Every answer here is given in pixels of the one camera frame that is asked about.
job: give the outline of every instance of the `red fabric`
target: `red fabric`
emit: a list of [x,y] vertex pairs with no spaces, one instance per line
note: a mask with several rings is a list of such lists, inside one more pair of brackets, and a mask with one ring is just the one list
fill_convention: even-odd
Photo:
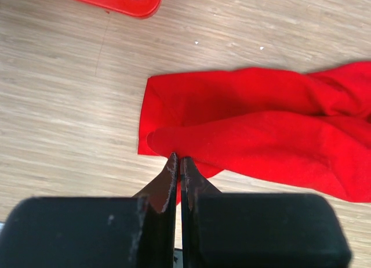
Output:
[[148,79],[140,154],[371,202],[371,61],[312,74],[266,68]]

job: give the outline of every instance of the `red cloth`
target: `red cloth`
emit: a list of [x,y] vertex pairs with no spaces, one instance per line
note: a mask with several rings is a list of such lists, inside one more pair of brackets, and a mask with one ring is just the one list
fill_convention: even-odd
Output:
[[311,74],[266,68],[148,79],[139,154],[371,202],[371,61]]

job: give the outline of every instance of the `light wood tabletop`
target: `light wood tabletop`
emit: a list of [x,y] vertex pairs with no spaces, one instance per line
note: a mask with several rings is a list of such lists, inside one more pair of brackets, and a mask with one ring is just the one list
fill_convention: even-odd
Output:
[[[32,195],[130,196],[158,174],[166,159],[136,153],[151,75],[306,72],[370,55],[371,0],[163,0],[145,20],[73,0],[0,0],[0,220]],[[303,191],[232,172],[210,181]],[[371,267],[371,205],[325,197],[352,267]]]

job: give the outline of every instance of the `folded cloth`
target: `folded cloth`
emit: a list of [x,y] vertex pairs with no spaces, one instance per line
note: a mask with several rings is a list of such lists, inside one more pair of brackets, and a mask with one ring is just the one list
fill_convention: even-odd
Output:
[[148,79],[138,153],[371,202],[371,61],[311,74],[267,68]]

